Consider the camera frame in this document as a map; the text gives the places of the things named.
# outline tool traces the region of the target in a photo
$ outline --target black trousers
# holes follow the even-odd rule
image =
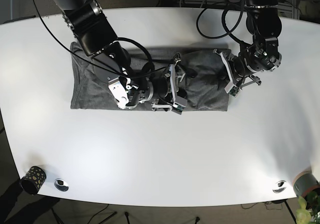
[[[18,201],[18,196],[23,191],[19,181],[20,180],[17,180],[12,183],[0,197],[0,224],[32,224],[38,217],[49,211],[60,201],[60,198],[44,197],[37,202],[26,205],[17,214],[6,221],[9,213]]]

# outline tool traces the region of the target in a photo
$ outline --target white tabletop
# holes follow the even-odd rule
[[[200,11],[104,12],[118,36],[146,47],[229,47],[237,54],[229,37],[207,40],[197,33]],[[221,13],[204,13],[204,33],[223,33]],[[238,15],[228,14],[229,27]],[[69,46],[73,34],[61,15],[44,20]],[[70,54],[38,18],[0,25],[0,107],[20,177],[37,165],[47,173],[40,194],[121,205],[217,206],[294,197],[291,187],[280,194],[272,189],[277,181],[292,181],[319,153],[320,26],[281,20],[280,68],[259,73],[262,85],[230,98],[227,112],[181,116],[71,110]],[[234,34],[251,42],[245,18]],[[69,184],[67,192],[54,187],[56,178]]]

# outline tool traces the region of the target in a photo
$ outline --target green plant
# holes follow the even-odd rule
[[[308,193],[306,200],[303,197],[299,197],[298,202],[300,209],[296,211],[296,223],[320,224],[320,196],[312,191]]]

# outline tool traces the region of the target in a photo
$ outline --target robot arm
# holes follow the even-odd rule
[[[137,73],[130,67],[130,56],[120,46],[119,38],[103,14],[98,1],[54,1],[62,10],[68,27],[73,31],[85,54],[93,59],[96,76],[108,84],[118,107],[132,109],[139,103],[149,101],[153,96],[152,83],[146,77],[132,78]],[[281,61],[277,47],[282,26],[275,8],[277,0],[245,1],[248,13],[246,24],[253,36],[253,45],[248,47],[240,44],[241,51],[238,57],[221,55],[230,79],[225,90],[233,96],[251,83],[260,85],[260,79],[253,74],[265,70],[273,71]],[[139,75],[154,69],[152,61],[149,61]],[[247,77],[252,81],[245,83]],[[177,107],[178,112],[184,108],[180,105]]]
[[[230,79],[225,88],[226,92],[232,96],[237,96],[238,92],[245,86],[253,83],[261,85],[257,72],[272,72],[281,63],[281,54],[278,52],[278,36],[281,33],[282,25],[278,17],[278,0],[245,0],[248,31],[252,34],[253,44],[249,45],[232,34],[230,35],[240,44],[238,57],[221,55],[223,63],[228,71]]]
[[[109,24],[97,0],[54,0],[62,10],[68,27],[73,31],[83,51],[91,57],[96,76],[108,87],[121,109],[135,108],[139,102],[148,101],[152,95],[152,84],[146,78],[132,79],[136,76],[130,67],[131,59],[119,44],[115,31]],[[153,71],[148,63],[143,73]]]

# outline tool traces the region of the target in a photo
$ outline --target black cup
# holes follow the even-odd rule
[[[20,185],[26,193],[35,195],[39,192],[46,178],[47,176],[44,170],[37,166],[33,166],[20,180]]]

